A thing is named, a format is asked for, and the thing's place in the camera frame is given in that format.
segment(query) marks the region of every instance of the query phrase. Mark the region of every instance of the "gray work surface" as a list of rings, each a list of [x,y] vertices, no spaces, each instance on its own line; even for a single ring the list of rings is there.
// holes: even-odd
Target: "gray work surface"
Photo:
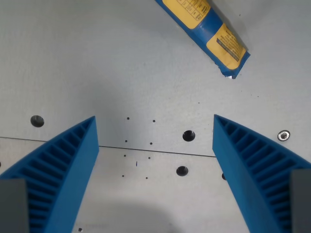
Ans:
[[[291,213],[293,233],[311,232],[311,169],[291,173]]]
[[[0,180],[0,231],[28,233],[28,201],[23,179]]]
[[[101,149],[99,159],[107,156],[111,164],[95,167],[86,191],[86,200],[94,197],[94,203],[89,209],[82,203],[77,219],[89,228],[84,232],[103,232],[97,224],[113,199],[130,206],[159,204],[177,232],[244,233],[217,160],[181,155],[214,156],[214,114],[275,141],[281,130],[289,130],[290,139],[280,143],[311,160],[311,1],[215,4],[251,54],[235,80],[225,78],[154,0],[0,1],[0,137],[46,141],[95,115],[101,146],[159,156],[147,166],[154,177],[146,180],[146,172],[139,178],[135,173],[144,166],[132,170],[118,161],[121,149]],[[44,118],[43,127],[30,124],[33,115]],[[186,130],[195,132],[192,142],[183,140]],[[22,148],[28,143],[2,145],[0,171],[20,158],[13,151],[25,155]],[[198,173],[192,168],[176,180],[181,158],[196,164]],[[127,170],[126,179],[119,168]],[[111,208],[122,215],[123,207]],[[119,228],[110,232],[124,233]]]

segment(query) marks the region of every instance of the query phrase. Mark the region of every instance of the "hole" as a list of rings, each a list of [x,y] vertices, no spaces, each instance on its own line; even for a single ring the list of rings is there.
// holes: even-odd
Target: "hole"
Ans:
[[[195,133],[192,130],[187,130],[183,133],[183,139],[186,142],[191,142],[195,138]]]
[[[286,141],[290,138],[291,134],[288,130],[282,130],[278,133],[277,138],[280,141]]]
[[[30,123],[33,126],[40,128],[44,125],[44,119],[41,116],[34,115],[30,118]]]
[[[177,168],[176,173],[178,176],[186,176],[188,174],[189,170],[185,166],[180,166]]]

